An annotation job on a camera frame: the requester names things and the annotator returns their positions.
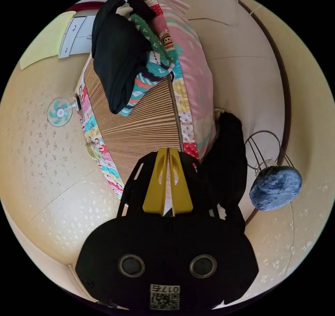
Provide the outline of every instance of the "knitted sweater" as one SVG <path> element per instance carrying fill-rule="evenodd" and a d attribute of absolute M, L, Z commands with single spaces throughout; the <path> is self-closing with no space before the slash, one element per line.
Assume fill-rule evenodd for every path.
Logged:
<path fill-rule="evenodd" d="M 176 50 L 170 47 L 167 51 L 147 22 L 139 15 L 131 15 L 129 21 L 133 22 L 137 30 L 150 41 L 153 51 L 147 52 L 146 67 L 136 76 L 130 100 L 127 106 L 119 112 L 123 116 L 129 115 L 144 94 L 171 73 L 177 59 Z"/>

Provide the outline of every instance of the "drawer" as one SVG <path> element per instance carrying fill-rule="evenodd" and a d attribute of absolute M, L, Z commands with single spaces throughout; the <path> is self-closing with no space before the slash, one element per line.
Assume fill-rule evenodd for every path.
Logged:
<path fill-rule="evenodd" d="M 76 35 L 83 24 L 85 20 L 85 17 L 74 17 L 72 21 L 69 24 L 69 27 L 67 31 L 64 34 L 60 52 L 59 52 L 59 58 L 65 58 L 70 55 L 70 50 L 72 48 L 72 44 L 74 39 L 76 38 Z"/>
<path fill-rule="evenodd" d="M 90 37 L 76 37 L 73 41 L 70 55 L 78 53 L 90 53 L 92 49 L 92 40 Z"/>
<path fill-rule="evenodd" d="M 86 16 L 83 24 L 80 26 L 76 37 L 92 37 L 92 28 L 95 16 Z"/>

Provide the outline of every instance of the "qr code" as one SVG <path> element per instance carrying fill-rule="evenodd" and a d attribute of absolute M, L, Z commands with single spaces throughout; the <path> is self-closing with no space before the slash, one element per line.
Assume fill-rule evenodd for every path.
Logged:
<path fill-rule="evenodd" d="M 180 286 L 150 285 L 150 308 L 179 310 Z"/>

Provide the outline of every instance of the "electric fan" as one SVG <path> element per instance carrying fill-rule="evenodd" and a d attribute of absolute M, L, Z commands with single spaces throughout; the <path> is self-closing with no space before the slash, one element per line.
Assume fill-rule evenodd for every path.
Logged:
<path fill-rule="evenodd" d="M 65 125 L 72 116 L 72 109 L 75 107 L 77 110 L 81 109 L 80 102 L 78 103 L 78 98 L 71 103 L 65 97 L 59 97 L 54 99 L 47 111 L 47 120 L 54 127 L 62 127 Z"/>

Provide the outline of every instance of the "dark blue object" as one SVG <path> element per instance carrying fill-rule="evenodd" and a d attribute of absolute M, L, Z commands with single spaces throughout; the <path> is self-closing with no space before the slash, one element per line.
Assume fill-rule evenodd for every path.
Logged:
<path fill-rule="evenodd" d="M 251 186 L 251 203 L 262 211 L 283 207 L 292 201 L 302 186 L 300 173 L 291 166 L 269 166 L 261 170 Z"/>

